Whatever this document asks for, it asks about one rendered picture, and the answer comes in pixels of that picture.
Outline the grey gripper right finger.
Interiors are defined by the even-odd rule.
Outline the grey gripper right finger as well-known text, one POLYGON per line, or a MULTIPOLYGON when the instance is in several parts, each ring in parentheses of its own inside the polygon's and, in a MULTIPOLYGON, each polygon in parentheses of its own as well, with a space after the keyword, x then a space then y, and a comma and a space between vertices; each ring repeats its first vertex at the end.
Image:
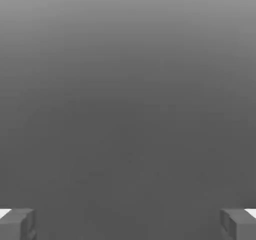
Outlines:
POLYGON ((256 208, 221 209, 222 240, 256 240, 256 208))

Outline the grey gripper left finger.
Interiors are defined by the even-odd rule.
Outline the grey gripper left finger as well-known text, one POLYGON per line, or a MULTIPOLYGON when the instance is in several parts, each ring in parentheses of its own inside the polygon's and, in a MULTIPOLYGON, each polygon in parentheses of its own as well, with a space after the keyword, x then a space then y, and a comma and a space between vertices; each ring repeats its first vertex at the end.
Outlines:
POLYGON ((0 208, 0 240, 37 240, 37 213, 32 208, 0 208))

